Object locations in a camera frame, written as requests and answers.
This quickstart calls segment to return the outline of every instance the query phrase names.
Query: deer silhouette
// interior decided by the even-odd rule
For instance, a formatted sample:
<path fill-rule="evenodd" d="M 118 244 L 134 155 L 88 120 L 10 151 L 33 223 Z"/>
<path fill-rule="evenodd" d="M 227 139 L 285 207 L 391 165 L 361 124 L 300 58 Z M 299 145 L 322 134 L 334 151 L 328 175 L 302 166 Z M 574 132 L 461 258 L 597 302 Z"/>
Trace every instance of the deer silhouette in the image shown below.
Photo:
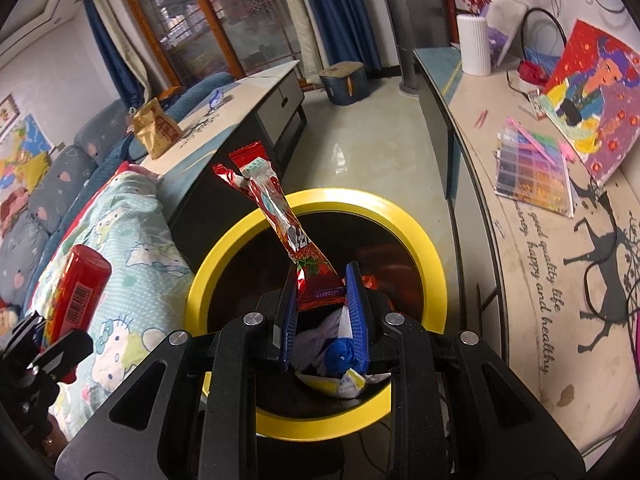
<path fill-rule="evenodd" d="M 597 343 L 603 338 L 609 336 L 609 330 L 612 325 L 627 323 L 626 312 L 626 292 L 620 281 L 620 273 L 618 271 L 618 259 L 616 257 L 616 251 L 620 245 L 629 248 L 628 239 L 626 233 L 618 227 L 615 217 L 613 216 L 613 210 L 609 202 L 607 193 L 603 193 L 599 198 L 596 198 L 595 188 L 589 186 L 588 189 L 582 189 L 575 186 L 578 196 L 582 198 L 588 198 L 595 206 L 596 201 L 609 215 L 612 230 L 608 233 L 598 236 L 591 228 L 589 221 L 586 218 L 579 220 L 574 226 L 574 232 L 578 232 L 581 225 L 587 227 L 587 231 L 593 244 L 593 251 L 576 256 L 575 258 L 566 258 L 562 262 L 567 266 L 574 262 L 589 262 L 584 273 L 584 292 L 587 305 L 591 308 L 588 312 L 580 311 L 580 319 L 599 319 L 604 323 L 602 330 L 595 337 L 590 345 L 578 345 L 578 353 L 590 352 L 597 345 Z M 605 282 L 606 290 L 602 299 L 602 306 L 600 311 L 591 304 L 591 298 L 589 295 L 589 284 L 587 282 L 587 273 L 589 270 L 598 266 L 602 279 Z"/>

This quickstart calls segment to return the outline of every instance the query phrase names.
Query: brown paper bag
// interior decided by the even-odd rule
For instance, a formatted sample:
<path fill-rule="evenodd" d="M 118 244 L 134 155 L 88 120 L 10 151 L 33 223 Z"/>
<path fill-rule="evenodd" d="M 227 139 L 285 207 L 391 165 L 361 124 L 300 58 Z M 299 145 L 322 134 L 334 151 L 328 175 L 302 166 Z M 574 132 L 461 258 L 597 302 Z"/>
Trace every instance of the brown paper bag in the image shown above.
<path fill-rule="evenodd" d="M 133 116 L 133 134 L 142 142 L 153 160 L 159 158 L 184 133 L 180 126 L 162 111 L 153 98 Z"/>

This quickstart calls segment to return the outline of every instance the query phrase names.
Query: cabinet drawer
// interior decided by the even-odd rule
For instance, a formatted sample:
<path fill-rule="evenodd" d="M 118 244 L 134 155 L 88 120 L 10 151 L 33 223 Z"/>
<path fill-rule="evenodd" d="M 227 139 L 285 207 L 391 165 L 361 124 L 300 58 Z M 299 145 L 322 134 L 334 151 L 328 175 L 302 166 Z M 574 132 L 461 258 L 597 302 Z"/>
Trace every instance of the cabinet drawer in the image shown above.
<path fill-rule="evenodd" d="M 290 72 L 258 108 L 258 117 L 274 144 L 278 142 L 302 99 L 298 78 L 295 72 Z"/>

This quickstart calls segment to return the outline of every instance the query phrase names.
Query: tiled floor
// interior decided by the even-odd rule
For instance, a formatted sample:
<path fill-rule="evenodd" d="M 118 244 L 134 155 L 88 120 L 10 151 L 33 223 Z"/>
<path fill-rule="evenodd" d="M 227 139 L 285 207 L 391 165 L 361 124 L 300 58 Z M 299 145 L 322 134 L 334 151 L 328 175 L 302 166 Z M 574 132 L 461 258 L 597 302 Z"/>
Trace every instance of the tiled floor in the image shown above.
<path fill-rule="evenodd" d="M 400 78 L 372 81 L 369 98 L 347 107 L 324 91 L 307 92 L 308 125 L 282 187 L 287 193 L 315 187 L 359 189 L 391 200 L 431 238 L 445 271 L 449 319 L 457 332 L 458 272 L 449 211 L 417 99 L 398 91 Z"/>

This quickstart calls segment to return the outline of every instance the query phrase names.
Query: hello kitty blanket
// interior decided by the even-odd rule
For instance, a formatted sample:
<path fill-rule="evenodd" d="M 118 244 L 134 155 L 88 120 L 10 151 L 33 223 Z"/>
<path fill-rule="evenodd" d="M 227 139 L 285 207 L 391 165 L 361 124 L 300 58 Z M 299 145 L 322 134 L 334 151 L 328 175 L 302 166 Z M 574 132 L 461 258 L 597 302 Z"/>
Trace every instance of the hello kitty blanket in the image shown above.
<path fill-rule="evenodd" d="M 120 168 L 85 208 L 38 280 L 31 309 L 42 316 L 76 244 L 97 250 L 113 273 L 89 326 L 94 352 L 78 366 L 75 383 L 60 384 L 52 406 L 67 438 L 167 333 L 182 327 L 193 281 L 171 239 L 156 184 L 128 168 Z"/>

